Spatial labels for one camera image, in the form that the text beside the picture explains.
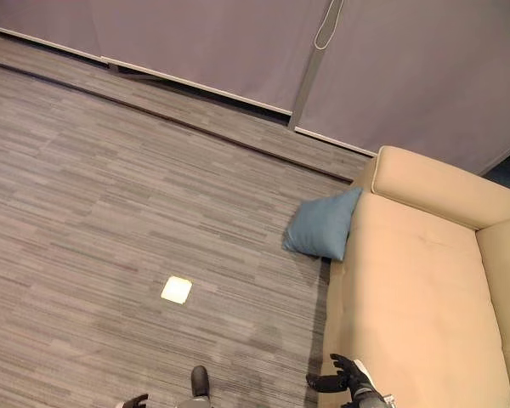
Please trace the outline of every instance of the gray carpet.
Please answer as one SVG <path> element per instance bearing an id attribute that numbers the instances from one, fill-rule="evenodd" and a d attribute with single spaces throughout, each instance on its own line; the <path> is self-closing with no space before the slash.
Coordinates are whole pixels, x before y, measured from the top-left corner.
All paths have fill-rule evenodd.
<path id="1" fill-rule="evenodd" d="M 281 234 L 346 187 L 0 70 L 0 408 L 172 407 L 196 364 L 216 407 L 315 406 L 328 271 Z"/>

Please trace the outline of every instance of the black glove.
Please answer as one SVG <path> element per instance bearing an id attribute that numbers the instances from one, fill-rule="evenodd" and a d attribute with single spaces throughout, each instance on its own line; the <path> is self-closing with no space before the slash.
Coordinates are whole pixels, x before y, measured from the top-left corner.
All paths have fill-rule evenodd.
<path id="1" fill-rule="evenodd" d="M 120 408 L 145 408 L 145 404 L 140 404 L 149 398 L 148 394 L 140 395 L 139 397 L 132 398 L 125 402 L 123 405 L 119 405 Z"/>
<path id="2" fill-rule="evenodd" d="M 367 406 L 385 406 L 383 397 L 376 391 L 369 377 L 360 370 L 354 361 L 340 354 L 331 354 L 331 358 L 334 360 L 334 366 L 339 369 L 337 374 L 344 378 L 351 393 L 353 402 L 346 406 L 352 408 L 362 406 L 361 402 L 365 400 L 366 402 L 368 400 L 374 400 L 375 402 L 375 405 Z"/>

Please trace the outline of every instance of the sofa armrest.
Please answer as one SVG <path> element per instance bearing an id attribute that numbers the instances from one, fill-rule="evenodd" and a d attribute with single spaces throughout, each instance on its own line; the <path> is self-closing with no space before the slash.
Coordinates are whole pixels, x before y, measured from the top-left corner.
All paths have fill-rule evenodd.
<path id="1" fill-rule="evenodd" d="M 510 219 L 506 187 L 396 147 L 380 149 L 371 192 L 474 230 Z"/>

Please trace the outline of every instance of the floor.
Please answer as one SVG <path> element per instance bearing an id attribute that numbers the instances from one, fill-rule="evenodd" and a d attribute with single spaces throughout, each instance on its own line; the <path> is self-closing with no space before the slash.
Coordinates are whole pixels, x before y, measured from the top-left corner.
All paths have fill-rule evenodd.
<path id="1" fill-rule="evenodd" d="M 237 145 L 302 164 L 337 179 L 357 177 L 367 156 L 312 139 L 285 126 L 184 93 L 110 73 L 102 65 L 51 52 L 29 42 L 0 35 L 0 65 L 40 76 L 62 86 L 82 89 L 153 116 L 226 139 Z"/>
<path id="2" fill-rule="evenodd" d="M 346 188 L 0 69 L 0 408 L 173 407 L 197 364 L 216 407 L 314 407 L 329 265 L 281 236 Z"/>

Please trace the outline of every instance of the robotic arm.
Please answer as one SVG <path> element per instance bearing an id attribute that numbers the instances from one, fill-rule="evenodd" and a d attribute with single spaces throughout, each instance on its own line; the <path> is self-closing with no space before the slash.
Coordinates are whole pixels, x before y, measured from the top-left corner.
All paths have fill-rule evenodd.
<path id="1" fill-rule="evenodd" d="M 308 374 L 308 385 L 318 393 L 340 393 L 349 388 L 352 402 L 342 408 L 389 408 L 394 407 L 376 391 L 372 381 L 365 372 L 365 367 L 357 361 L 352 361 L 340 354 L 331 354 L 334 366 L 337 368 L 335 376 L 317 376 Z"/>

